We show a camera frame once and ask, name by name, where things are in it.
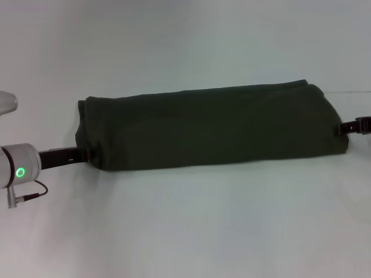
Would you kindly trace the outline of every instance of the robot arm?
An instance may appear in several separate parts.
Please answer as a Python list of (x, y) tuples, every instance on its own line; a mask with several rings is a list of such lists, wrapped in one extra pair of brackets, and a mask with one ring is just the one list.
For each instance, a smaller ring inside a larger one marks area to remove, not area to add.
[[(14, 94), (0, 92), (0, 116), (13, 112), (18, 107)], [(88, 162), (88, 149), (65, 148), (38, 152), (30, 144), (17, 144), (0, 147), (0, 188), (8, 191), (9, 208), (17, 207), (18, 202), (24, 202), (41, 196), (31, 194), (16, 197), (14, 185), (35, 181), (41, 170), (62, 165)]]

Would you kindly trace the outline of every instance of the green fabric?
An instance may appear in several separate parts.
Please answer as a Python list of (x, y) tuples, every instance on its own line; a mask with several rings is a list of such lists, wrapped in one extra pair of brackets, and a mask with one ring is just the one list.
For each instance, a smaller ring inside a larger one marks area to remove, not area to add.
[(102, 170), (345, 153), (341, 120), (307, 81), (79, 101), (78, 147)]

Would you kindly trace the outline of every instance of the black cable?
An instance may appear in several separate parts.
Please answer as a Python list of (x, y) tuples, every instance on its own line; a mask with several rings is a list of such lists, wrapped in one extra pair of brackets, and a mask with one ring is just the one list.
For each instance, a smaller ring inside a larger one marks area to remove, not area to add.
[(42, 187), (45, 188), (45, 192), (44, 192), (44, 193), (41, 193), (41, 194), (39, 195), (39, 197), (40, 197), (40, 196), (44, 196), (45, 194), (47, 194), (47, 193), (49, 192), (49, 190), (48, 190), (48, 188), (46, 187), (45, 184), (43, 184), (43, 183), (40, 182), (40, 181), (35, 181), (35, 182), (37, 182), (39, 185), (41, 185)]
[(48, 190), (48, 188), (46, 187), (45, 184), (43, 184), (40, 181), (35, 181), (35, 182), (38, 183), (39, 185), (41, 185), (42, 187), (44, 187), (45, 192), (44, 193), (34, 193), (34, 194), (29, 194), (29, 195), (24, 195), (24, 196), (18, 197), (17, 202), (26, 202), (26, 201), (29, 201), (29, 200), (32, 200), (32, 199), (36, 199), (36, 198), (39, 198), (40, 196), (43, 196), (43, 195), (45, 195), (49, 192), (49, 190)]

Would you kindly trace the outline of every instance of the glowing green ring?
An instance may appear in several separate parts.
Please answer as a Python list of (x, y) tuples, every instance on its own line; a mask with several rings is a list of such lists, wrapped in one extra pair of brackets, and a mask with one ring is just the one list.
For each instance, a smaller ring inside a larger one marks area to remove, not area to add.
[(16, 171), (16, 176), (17, 176), (17, 178), (21, 178), (21, 177), (23, 177), (25, 172), (26, 172), (26, 171), (25, 171), (24, 168), (18, 168), (18, 170)]

